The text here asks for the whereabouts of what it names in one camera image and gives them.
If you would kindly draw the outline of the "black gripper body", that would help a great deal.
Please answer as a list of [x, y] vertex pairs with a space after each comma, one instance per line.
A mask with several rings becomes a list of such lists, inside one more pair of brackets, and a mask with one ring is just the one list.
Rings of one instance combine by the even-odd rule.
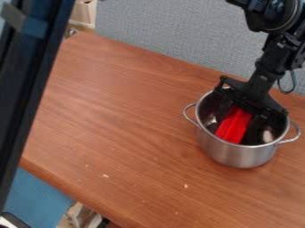
[[279, 74], [255, 69], [246, 82], [221, 76], [215, 91], [223, 94], [238, 108], [257, 118], [262, 118], [269, 124], [284, 124], [289, 113], [269, 94], [273, 85], [281, 78]]

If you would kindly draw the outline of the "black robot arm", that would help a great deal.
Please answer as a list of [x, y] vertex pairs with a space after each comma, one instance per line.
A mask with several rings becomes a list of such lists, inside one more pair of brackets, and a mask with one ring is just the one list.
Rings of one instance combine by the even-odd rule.
[[230, 143], [241, 143], [254, 120], [281, 126], [289, 112], [270, 97], [273, 86], [305, 63], [305, 1], [304, 0], [225, 0], [245, 12], [247, 28], [266, 33], [262, 55], [255, 71], [242, 82], [221, 77], [214, 88], [223, 97], [215, 136]]

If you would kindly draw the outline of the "dark blue arm link foreground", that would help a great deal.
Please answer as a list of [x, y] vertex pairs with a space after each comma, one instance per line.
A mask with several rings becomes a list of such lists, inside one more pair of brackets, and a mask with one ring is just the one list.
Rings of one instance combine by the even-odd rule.
[[9, 0], [0, 18], [0, 212], [75, 0]]

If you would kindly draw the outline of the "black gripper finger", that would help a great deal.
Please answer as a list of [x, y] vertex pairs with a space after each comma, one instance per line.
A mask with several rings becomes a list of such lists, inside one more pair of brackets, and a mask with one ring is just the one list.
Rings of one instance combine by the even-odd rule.
[[215, 120], [221, 124], [234, 104], [227, 94], [215, 94]]
[[245, 132], [242, 145], [263, 144], [263, 132], [266, 130], [266, 127], [266, 121], [261, 117], [254, 117]]

